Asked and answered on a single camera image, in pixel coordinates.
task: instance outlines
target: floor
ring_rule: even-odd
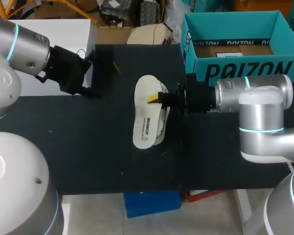
[[[269,190],[248,190],[251,207],[257,207]],[[178,210],[127,218],[123,194],[64,196],[70,206],[66,235],[241,235],[242,226],[234,192],[229,191]]]

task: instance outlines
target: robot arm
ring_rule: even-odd
[[[63,92],[93,96],[82,86],[93,56],[94,51],[82,59],[64,48],[50,47],[47,37],[0,19],[0,57],[12,69],[33,75],[42,83],[56,81]],[[46,76],[39,77],[41,71]]]
[[[283,112],[292,100],[286,75],[221,79],[214,87],[191,75],[176,93],[159,93],[148,101],[189,112],[239,112],[242,156],[256,163],[279,163],[294,162],[294,128],[283,125]]]

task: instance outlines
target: white insole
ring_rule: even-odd
[[[152,75],[141,77],[136,84],[133,143],[139,149],[150,148],[156,142],[162,104],[148,104],[147,98],[161,91],[160,81]]]

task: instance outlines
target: black tabletop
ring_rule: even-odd
[[[101,66],[113,57],[121,74],[99,71],[102,99],[20,97],[0,131],[23,136],[44,154],[62,194],[189,189],[272,188],[287,164],[255,164],[240,153],[237,114],[188,114],[171,109],[164,141],[147,150],[132,142],[134,89],[146,74],[169,91],[184,80],[178,45],[99,45]],[[285,127],[294,126],[294,102]]]

